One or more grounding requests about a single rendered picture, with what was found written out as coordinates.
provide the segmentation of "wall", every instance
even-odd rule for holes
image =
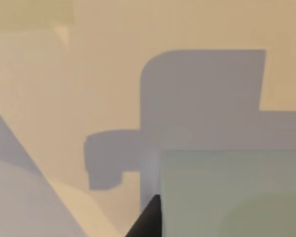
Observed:
[[[260,108],[296,110],[296,0],[81,0],[72,10],[74,21],[0,23],[0,115],[89,237],[123,236],[139,213],[136,172],[89,190],[83,143],[139,128],[140,74],[153,56],[267,49]]]

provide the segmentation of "yellow surface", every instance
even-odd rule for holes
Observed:
[[[261,108],[296,110],[296,0],[77,0],[74,13],[69,31],[0,34],[0,114],[89,237],[123,236],[139,213],[136,173],[88,190],[83,142],[139,128],[153,56],[267,49]]]

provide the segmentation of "dark object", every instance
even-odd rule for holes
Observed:
[[[162,212],[160,195],[155,195],[125,237],[161,237]]]

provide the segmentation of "beige wall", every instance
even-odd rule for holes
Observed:
[[[76,0],[74,13],[73,25],[0,33],[0,114],[90,237],[121,237],[139,213],[136,173],[88,189],[83,142],[139,128],[153,56],[267,49],[261,108],[296,110],[296,0]]]

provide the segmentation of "black object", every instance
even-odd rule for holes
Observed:
[[[161,237],[162,212],[160,195],[155,195],[125,237]]]

